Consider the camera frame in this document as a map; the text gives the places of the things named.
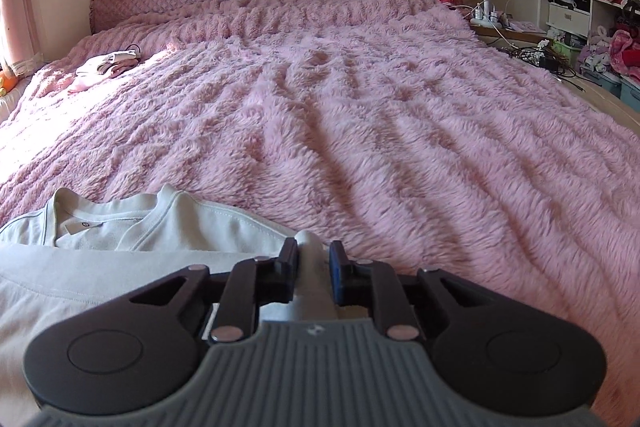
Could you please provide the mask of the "orange plush toy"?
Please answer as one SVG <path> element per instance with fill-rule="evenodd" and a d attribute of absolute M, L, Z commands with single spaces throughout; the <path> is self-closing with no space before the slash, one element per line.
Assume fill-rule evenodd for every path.
<path fill-rule="evenodd" d="M 6 96 L 20 82 L 20 78 L 7 69 L 0 70 L 0 96 Z"/>

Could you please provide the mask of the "small pink white garment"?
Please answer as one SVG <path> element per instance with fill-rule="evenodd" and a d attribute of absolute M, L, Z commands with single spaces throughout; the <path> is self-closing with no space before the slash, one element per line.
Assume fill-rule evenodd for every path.
<path fill-rule="evenodd" d="M 68 87 L 73 93 L 90 89 L 103 80 L 115 78 L 133 69 L 141 61 L 137 49 L 121 50 L 89 58 L 76 69 L 74 81 Z"/>

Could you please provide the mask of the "pink fluffy blanket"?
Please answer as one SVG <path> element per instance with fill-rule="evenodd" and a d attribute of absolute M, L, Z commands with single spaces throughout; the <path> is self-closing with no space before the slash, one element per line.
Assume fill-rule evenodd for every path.
<path fill-rule="evenodd" d="M 140 63 L 68 90 L 89 58 Z M 170 185 L 449 272 L 587 329 L 597 413 L 639 416 L 639 138 L 434 0 L 228 0 L 131 17 L 32 77 L 1 126 L 1 228 L 60 188 Z"/>

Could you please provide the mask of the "wooden bedside table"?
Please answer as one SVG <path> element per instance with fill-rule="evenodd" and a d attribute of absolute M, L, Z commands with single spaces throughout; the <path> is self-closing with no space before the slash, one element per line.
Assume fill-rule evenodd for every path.
<path fill-rule="evenodd" d="M 513 42 L 517 41 L 537 44 L 539 41 L 547 38 L 545 34 L 532 34 L 531 32 L 513 31 L 511 29 L 504 28 L 496 29 L 492 25 L 483 26 L 477 25 L 474 22 L 470 23 L 470 27 L 478 36 L 499 39 L 502 41 L 509 40 Z"/>

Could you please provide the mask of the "green storage basket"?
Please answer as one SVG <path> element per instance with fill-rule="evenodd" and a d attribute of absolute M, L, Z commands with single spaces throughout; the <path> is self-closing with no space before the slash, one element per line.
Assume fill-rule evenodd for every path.
<path fill-rule="evenodd" d="M 571 68 L 575 68 L 578 56 L 580 52 L 582 52 L 581 46 L 570 46 L 562 41 L 554 40 L 552 42 L 552 49 L 554 53 L 562 58 L 562 61 L 570 66 Z"/>

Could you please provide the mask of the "white sweatshirt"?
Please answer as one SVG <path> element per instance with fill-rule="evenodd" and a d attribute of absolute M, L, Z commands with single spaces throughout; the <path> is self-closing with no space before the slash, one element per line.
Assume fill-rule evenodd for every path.
<path fill-rule="evenodd" d="M 103 204 L 60 188 L 41 209 L 11 219 L 1 229 L 2 425 L 24 425 L 38 411 L 23 357 L 43 329 L 187 265 L 226 272 L 241 260 L 279 254 L 288 237 L 300 252 L 294 300 L 263 307 L 262 318 L 363 317 L 361 308 L 334 305 L 328 248 L 316 234 L 170 185 Z"/>

